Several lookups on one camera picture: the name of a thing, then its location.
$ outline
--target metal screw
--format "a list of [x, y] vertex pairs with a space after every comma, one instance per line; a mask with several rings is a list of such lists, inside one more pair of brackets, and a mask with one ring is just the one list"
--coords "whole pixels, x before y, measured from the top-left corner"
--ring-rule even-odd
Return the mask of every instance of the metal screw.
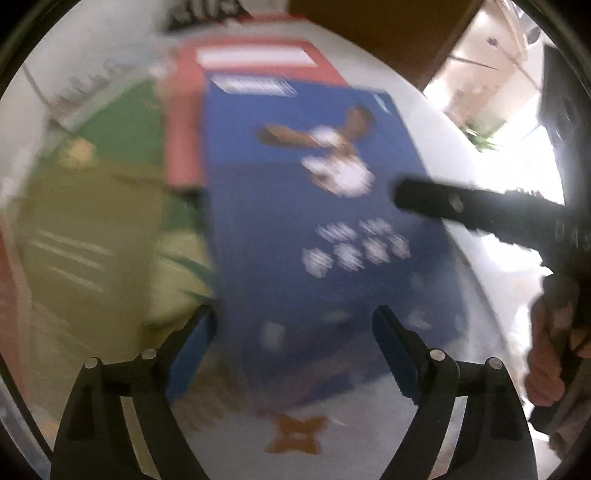
[[142, 358], [144, 360], [152, 360], [153, 358], [156, 358], [156, 353], [155, 348], [148, 348], [142, 352]]
[[491, 358], [488, 362], [495, 370], [500, 370], [503, 368], [503, 362], [501, 362], [497, 357]]
[[452, 193], [449, 196], [449, 203], [457, 213], [462, 213], [464, 211], [464, 204], [460, 200], [460, 197], [455, 193]]
[[86, 360], [86, 362], [84, 362], [84, 367], [85, 368], [94, 368], [99, 364], [99, 359], [92, 357], [89, 358], [88, 360]]
[[442, 360], [445, 360], [445, 352], [443, 350], [431, 350], [429, 352], [429, 356], [431, 358], [433, 358], [433, 360], [436, 360], [437, 362], [441, 362]]

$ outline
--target green plant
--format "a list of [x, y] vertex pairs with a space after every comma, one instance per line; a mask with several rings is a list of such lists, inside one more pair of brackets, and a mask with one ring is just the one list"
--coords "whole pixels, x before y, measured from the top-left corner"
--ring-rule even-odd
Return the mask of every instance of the green plant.
[[461, 128], [462, 132], [468, 140], [476, 147], [479, 152], [485, 150], [497, 150], [497, 144], [491, 139], [492, 136], [488, 134], [478, 133], [472, 124], [467, 124]]

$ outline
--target blue package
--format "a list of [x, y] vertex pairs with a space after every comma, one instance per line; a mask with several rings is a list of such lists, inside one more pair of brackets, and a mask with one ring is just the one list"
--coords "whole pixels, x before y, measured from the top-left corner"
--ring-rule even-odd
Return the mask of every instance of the blue package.
[[426, 171], [387, 93], [214, 75], [206, 119], [220, 338], [255, 408], [387, 373], [371, 332], [381, 304], [429, 347], [459, 337], [445, 228], [390, 199], [397, 177]]

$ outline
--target blue book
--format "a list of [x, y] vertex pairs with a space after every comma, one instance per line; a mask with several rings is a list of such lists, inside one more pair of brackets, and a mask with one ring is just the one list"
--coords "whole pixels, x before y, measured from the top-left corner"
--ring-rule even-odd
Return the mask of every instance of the blue book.
[[219, 335], [255, 408], [387, 373], [371, 333], [379, 305], [428, 346], [459, 337], [445, 228], [390, 199], [397, 177], [426, 171], [387, 93], [215, 75], [206, 119]]

